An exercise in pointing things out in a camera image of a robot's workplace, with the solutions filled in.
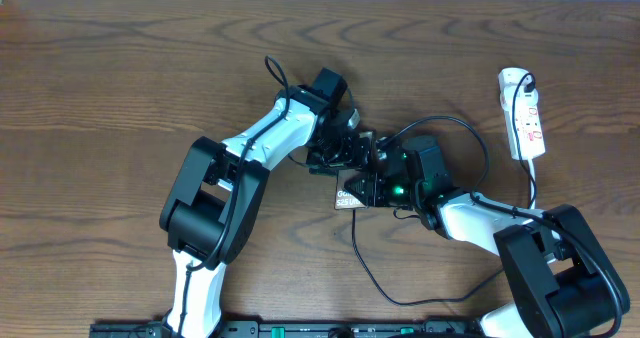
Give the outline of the Galaxy S25 Ultra smartphone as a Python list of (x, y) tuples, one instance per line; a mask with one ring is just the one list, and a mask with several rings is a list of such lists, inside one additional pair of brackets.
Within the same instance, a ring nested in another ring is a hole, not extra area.
[(351, 141), (347, 162), (338, 171), (334, 208), (361, 209), (369, 205), (372, 175), (376, 170), (374, 131), (361, 132)]

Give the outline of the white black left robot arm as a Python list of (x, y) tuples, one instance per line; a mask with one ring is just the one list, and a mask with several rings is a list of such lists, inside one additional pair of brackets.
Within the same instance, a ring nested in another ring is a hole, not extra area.
[(315, 175), (368, 163), (356, 108), (339, 107), (350, 93), (341, 75), (324, 68), (311, 85), (277, 80), (283, 88), (273, 108), (234, 137), (197, 139), (171, 188), (159, 218), (177, 268), (165, 337), (208, 337), (219, 327), (226, 268), (247, 243), (270, 173), (281, 161), (304, 147), (302, 165)]

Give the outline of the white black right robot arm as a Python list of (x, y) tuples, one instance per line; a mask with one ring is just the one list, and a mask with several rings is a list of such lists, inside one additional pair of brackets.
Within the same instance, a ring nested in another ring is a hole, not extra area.
[(584, 337), (604, 323), (607, 336), (619, 330), (628, 291), (577, 208), (518, 208), (459, 188), (433, 137), (393, 143), (382, 156), (380, 166), (346, 179), (345, 190), (499, 257), (513, 301), (475, 319), (477, 335)]

